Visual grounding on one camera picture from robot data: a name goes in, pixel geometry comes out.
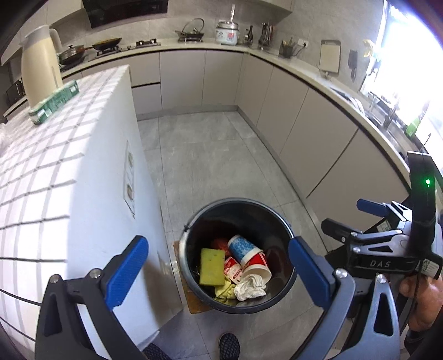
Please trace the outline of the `right hand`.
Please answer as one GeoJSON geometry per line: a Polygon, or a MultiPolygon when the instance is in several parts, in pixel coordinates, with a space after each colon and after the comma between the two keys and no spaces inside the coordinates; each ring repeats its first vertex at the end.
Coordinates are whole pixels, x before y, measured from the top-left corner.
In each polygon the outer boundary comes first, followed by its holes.
{"type": "Polygon", "coordinates": [[[418,291],[415,291],[417,276],[406,277],[400,284],[400,293],[415,298],[417,307],[411,313],[408,326],[412,331],[426,331],[442,312],[442,277],[420,277],[418,291]]]}

